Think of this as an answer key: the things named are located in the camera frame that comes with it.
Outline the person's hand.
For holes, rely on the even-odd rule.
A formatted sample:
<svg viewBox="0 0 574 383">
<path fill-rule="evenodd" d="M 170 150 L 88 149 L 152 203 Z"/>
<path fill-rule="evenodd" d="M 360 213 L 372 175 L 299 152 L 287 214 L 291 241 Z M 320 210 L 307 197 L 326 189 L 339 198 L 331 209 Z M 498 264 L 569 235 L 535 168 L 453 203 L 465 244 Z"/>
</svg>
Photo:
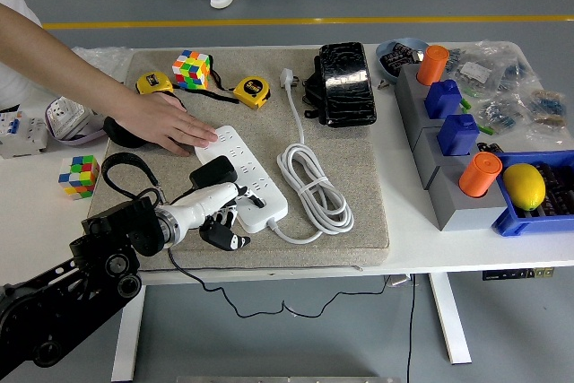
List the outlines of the person's hand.
<svg viewBox="0 0 574 383">
<path fill-rule="evenodd" d="M 132 105 L 114 119 L 139 138 L 187 157 L 186 146 L 207 147 L 218 136 L 213 127 L 190 115 L 174 97 L 153 93 L 135 95 Z"/>
</svg>

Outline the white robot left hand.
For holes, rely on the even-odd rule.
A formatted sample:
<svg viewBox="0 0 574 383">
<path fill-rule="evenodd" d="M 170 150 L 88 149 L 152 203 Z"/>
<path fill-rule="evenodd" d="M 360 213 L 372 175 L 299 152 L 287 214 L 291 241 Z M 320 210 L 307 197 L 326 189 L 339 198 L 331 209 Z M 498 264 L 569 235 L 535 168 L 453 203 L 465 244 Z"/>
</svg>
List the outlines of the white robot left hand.
<svg viewBox="0 0 574 383">
<path fill-rule="evenodd" d="M 257 208 L 265 206 L 265 201 L 248 187 L 232 182 L 204 187 L 175 204 L 158 206 L 155 212 L 164 235 L 164 247 L 179 244 L 189 230 L 196 228 L 205 242 L 219 249 L 234 251 L 245 247 L 250 238 L 238 236 L 231 230 L 237 217 L 235 199 L 238 196 L 246 197 Z"/>
</svg>

